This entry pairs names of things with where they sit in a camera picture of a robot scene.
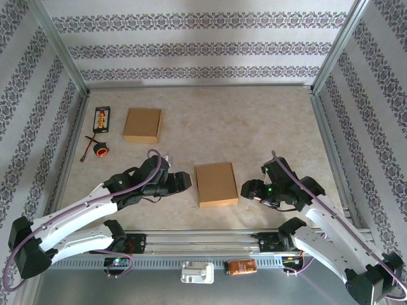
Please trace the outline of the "brown cardboard box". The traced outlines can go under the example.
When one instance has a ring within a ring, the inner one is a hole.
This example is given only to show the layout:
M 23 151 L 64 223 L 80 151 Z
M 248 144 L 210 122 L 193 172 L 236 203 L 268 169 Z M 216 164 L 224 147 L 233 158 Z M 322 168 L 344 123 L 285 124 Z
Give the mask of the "brown cardboard box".
M 232 163 L 213 163 L 194 168 L 200 208 L 238 204 L 238 192 Z
M 156 144 L 159 142 L 163 112 L 154 108 L 130 108 L 123 130 L 127 142 Z

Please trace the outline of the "black board with yellow connectors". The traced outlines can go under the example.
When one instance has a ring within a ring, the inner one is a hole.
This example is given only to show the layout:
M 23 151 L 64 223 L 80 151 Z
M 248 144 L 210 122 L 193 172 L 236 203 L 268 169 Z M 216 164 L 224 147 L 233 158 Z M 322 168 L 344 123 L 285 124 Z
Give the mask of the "black board with yellow connectors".
M 94 133 L 107 133 L 109 131 L 111 108 L 109 106 L 102 106 L 95 108 L 93 120 Z

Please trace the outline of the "orange battery pack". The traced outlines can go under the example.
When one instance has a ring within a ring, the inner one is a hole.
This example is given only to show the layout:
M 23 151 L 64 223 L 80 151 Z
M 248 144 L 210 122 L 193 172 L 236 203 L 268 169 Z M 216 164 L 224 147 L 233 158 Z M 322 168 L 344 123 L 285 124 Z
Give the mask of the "orange battery pack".
M 258 271 L 257 264 L 254 259 L 241 259 L 224 262 L 224 271 L 226 275 L 240 276 L 251 275 Z

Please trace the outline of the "circuit board with green light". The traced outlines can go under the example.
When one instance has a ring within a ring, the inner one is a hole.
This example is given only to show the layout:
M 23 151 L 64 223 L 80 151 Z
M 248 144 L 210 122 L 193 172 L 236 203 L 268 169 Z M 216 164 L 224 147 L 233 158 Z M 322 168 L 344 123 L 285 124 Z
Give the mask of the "circuit board with green light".
M 114 268 L 127 268 L 130 265 L 130 261 L 124 257 L 107 257 L 104 259 L 104 267 L 114 267 Z

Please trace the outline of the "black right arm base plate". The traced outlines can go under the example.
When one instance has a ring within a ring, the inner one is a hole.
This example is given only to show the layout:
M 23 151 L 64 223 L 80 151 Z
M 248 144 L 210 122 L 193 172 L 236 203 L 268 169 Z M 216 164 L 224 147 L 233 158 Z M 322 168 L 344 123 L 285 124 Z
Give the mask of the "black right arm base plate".
M 260 232 L 251 234 L 251 238 L 258 241 L 261 253 L 307 251 L 315 245 L 315 240 L 306 241 L 302 236 L 294 236 L 290 233 Z

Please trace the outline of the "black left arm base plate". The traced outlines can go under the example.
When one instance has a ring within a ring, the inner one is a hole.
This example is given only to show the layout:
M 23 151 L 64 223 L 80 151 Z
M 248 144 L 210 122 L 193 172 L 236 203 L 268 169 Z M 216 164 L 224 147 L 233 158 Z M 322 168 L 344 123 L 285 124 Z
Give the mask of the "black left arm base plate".
M 113 237 L 113 241 L 104 250 L 111 252 L 118 252 L 123 254 L 143 254 L 146 247 L 146 235 L 145 234 L 127 234 L 119 235 L 119 237 Z

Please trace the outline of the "aluminium mounting rail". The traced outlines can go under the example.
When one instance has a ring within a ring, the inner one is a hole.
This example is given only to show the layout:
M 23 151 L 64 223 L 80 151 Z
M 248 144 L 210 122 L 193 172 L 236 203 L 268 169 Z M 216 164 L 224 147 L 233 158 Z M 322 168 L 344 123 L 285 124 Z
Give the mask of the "aluminium mounting rail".
M 114 237 L 127 234 L 145 234 L 146 247 L 140 255 L 163 256 L 253 256 L 266 254 L 292 255 L 293 253 L 261 253 L 258 241 L 251 238 L 251 234 L 260 232 L 277 232 L 266 229 L 243 230 L 147 230 L 147 231 L 120 231 L 110 229 L 106 225 L 92 229 L 77 231 L 62 236 L 58 231 L 49 233 L 43 229 L 34 235 L 40 250 L 51 258 L 53 262 L 66 259 L 79 254 L 101 254 L 124 257 L 128 254 L 104 250 L 113 241 Z

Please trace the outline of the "white plastic bracket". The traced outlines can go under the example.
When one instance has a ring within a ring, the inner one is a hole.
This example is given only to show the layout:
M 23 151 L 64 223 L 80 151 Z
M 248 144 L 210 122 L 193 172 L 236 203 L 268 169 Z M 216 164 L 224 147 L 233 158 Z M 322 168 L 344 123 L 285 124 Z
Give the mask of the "white plastic bracket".
M 184 261 L 182 263 L 181 282 L 213 284 L 214 264 L 211 262 Z

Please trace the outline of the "thin aluminium wall rail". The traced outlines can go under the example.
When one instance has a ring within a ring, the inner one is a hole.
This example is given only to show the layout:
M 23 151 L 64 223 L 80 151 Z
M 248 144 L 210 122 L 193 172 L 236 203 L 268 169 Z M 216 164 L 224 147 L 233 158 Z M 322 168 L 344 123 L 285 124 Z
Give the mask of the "thin aluminium wall rail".
M 94 91 L 122 91 L 122 90 L 147 90 L 147 89 L 164 89 L 164 88 L 240 88 L 240 87 L 287 87 L 287 88 L 304 88 L 306 90 L 313 90 L 312 85 L 304 85 L 303 83 L 235 83 L 235 84 L 188 84 L 188 85 L 142 85 L 141 83 L 129 83 L 129 84 L 111 84 L 103 85 L 96 84 L 89 86 L 90 92 Z

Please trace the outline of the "aluminium frame post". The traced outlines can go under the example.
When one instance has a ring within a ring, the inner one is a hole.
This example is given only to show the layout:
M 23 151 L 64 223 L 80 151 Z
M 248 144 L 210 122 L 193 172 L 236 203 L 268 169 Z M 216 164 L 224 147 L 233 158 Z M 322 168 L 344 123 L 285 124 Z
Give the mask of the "aluminium frame post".
M 59 56 L 64 67 L 67 69 L 70 78 L 74 81 L 77 89 L 81 92 L 82 96 L 88 96 L 90 89 L 86 85 L 83 76 L 77 68 L 65 42 L 63 41 L 59 31 L 57 30 L 51 16 L 48 14 L 42 0 L 26 0 L 27 4 L 46 34 L 49 42 Z
M 316 76 L 311 88 L 313 95 L 320 92 L 322 86 L 324 85 L 326 79 L 328 78 L 330 72 L 336 64 L 340 54 L 346 47 L 355 27 L 362 18 L 366 7 L 371 0 L 355 0 L 345 21 L 340 29 L 338 35 L 336 36 L 330 51 L 326 59 L 324 60 L 321 69 Z

